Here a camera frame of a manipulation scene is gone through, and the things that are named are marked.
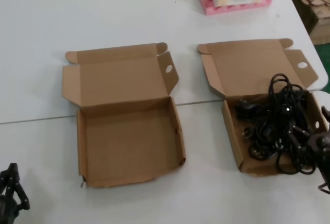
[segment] stack of flat cardboard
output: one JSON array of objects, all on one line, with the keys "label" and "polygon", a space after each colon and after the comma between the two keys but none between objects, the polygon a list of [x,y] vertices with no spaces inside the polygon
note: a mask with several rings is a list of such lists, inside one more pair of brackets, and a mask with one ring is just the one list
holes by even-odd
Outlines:
[{"label": "stack of flat cardboard", "polygon": [[292,0],[316,44],[330,43],[330,0]]}]

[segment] pink foam tray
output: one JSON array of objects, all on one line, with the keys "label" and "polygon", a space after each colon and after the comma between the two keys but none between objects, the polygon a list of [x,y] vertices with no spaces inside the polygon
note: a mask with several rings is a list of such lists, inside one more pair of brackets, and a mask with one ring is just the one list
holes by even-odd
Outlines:
[{"label": "pink foam tray", "polygon": [[272,3],[272,0],[262,0],[261,3],[255,3],[255,4],[227,5],[221,7],[215,7],[213,0],[200,0],[200,2],[202,4],[205,14],[211,15],[211,14],[227,13],[237,10],[266,7]]}]

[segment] green floor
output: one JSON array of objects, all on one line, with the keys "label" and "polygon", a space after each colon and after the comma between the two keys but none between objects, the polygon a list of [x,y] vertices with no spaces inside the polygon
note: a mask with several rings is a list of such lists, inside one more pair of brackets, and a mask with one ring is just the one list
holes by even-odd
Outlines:
[{"label": "green floor", "polygon": [[[315,49],[319,54],[319,57],[328,76],[330,76],[330,44],[316,45]],[[330,93],[330,82],[328,82],[328,84],[324,87],[324,89],[322,89],[322,91]]]}]

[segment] open cardboard box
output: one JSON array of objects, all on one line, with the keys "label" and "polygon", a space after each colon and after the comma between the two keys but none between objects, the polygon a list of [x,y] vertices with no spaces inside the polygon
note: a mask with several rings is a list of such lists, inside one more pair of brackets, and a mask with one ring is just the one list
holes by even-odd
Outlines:
[{"label": "open cardboard box", "polygon": [[70,51],[62,95],[79,105],[79,174],[87,186],[152,180],[186,159],[165,43]]},{"label": "open cardboard box", "polygon": [[[236,118],[235,104],[240,99],[262,102],[268,99],[271,78],[278,73],[288,76],[293,84],[307,88],[318,79],[300,50],[287,49],[293,44],[290,39],[231,41],[200,44],[204,70],[213,90],[225,99],[222,113],[232,145],[237,167],[243,173],[255,176],[275,175],[276,157],[258,161],[250,157],[250,142],[244,139],[244,128],[251,124]],[[285,83],[277,83],[279,92]],[[318,132],[326,131],[326,125],[312,94],[308,94],[306,114],[312,124],[318,122]],[[289,169],[288,157],[280,161],[282,168]]]}]

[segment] box side wall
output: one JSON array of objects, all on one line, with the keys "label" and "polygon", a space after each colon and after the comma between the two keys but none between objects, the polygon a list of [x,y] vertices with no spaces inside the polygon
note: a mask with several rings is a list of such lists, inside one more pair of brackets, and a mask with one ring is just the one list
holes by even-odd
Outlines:
[{"label": "box side wall", "polygon": [[165,108],[168,105],[170,99],[170,97],[164,97],[159,99],[120,102],[106,105],[98,105],[93,107],[84,107],[81,108],[81,111],[87,118],[91,118],[132,112],[141,112],[147,110],[157,110]]},{"label": "box side wall", "polygon": [[171,98],[168,103],[167,111],[171,120],[173,130],[175,132],[175,143],[176,143],[178,166],[181,166],[186,161],[186,152],[185,152],[182,128],[173,98]]},{"label": "box side wall", "polygon": [[237,141],[237,137],[236,137],[236,133],[235,133],[235,127],[233,124],[233,120],[232,117],[230,115],[230,110],[228,107],[228,103],[227,101],[223,101],[223,106],[222,106],[222,115],[223,115],[223,119],[225,121],[225,125],[226,125],[226,129],[228,132],[228,136],[229,136],[229,140],[230,140],[230,144],[232,146],[232,150],[233,150],[233,154],[234,154],[234,158],[236,161],[236,165],[237,168],[239,169],[241,167],[241,164],[243,162],[243,156],[241,153],[241,148],[239,147],[238,141]]},{"label": "box side wall", "polygon": [[158,177],[161,177],[165,174],[171,173],[173,171],[176,171],[178,168],[170,169],[165,172],[160,172],[158,174],[154,174],[152,176],[150,175],[140,175],[137,177],[131,177],[129,180],[128,179],[105,179],[105,180],[90,180],[86,183],[88,187],[99,187],[99,188],[104,188],[104,187],[114,187],[114,186],[119,186],[119,185],[130,185],[130,184],[136,184],[136,183],[143,183],[143,182],[148,182],[152,181]]},{"label": "box side wall", "polygon": [[309,121],[311,123],[311,126],[314,130],[314,132],[327,132],[327,127],[325,124],[325,121],[323,119],[323,115],[320,112],[319,106],[312,95],[312,93],[308,92],[307,93],[307,111],[306,114],[309,118]]},{"label": "box side wall", "polygon": [[88,179],[87,169],[87,143],[86,143],[86,119],[81,112],[77,111],[77,133],[78,133],[78,167],[79,175]]}]

